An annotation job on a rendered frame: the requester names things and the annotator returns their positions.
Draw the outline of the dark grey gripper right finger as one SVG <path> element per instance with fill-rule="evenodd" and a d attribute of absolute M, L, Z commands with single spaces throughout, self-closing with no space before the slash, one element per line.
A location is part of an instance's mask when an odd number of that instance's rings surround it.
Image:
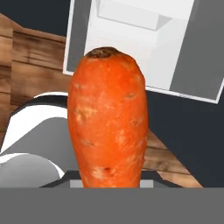
<path fill-rule="evenodd" d="M 140 181 L 141 188 L 165 188 L 165 187 L 179 187 L 168 180 L 164 180 L 156 171 L 142 171 Z"/>

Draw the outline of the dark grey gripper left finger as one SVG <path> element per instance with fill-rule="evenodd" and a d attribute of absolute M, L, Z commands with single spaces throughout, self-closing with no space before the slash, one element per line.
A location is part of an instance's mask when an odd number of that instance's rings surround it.
<path fill-rule="evenodd" d="M 42 185 L 42 188 L 82 188 L 83 184 L 81 176 L 78 171 L 67 171 L 65 175 L 46 185 Z"/>

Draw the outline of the orange carrot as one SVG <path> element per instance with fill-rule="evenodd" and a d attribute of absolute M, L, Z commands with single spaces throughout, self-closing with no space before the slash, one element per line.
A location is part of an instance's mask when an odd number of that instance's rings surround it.
<path fill-rule="evenodd" d="M 145 79 L 129 55 L 98 47 L 81 58 L 67 119 L 85 187 L 139 187 L 148 134 Z"/>

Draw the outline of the white fridge drawer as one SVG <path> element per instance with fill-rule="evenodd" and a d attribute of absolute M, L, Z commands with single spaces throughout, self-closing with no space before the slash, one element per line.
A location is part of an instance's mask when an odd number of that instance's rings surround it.
<path fill-rule="evenodd" d="M 70 0 L 63 72 L 112 46 L 149 91 L 217 103 L 224 88 L 224 0 Z"/>

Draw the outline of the white and black round object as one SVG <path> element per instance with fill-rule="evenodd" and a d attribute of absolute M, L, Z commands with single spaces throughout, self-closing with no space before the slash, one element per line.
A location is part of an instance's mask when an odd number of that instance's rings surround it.
<path fill-rule="evenodd" d="M 77 170 L 67 93 L 39 94 L 10 114 L 0 147 L 0 189 L 40 188 Z"/>

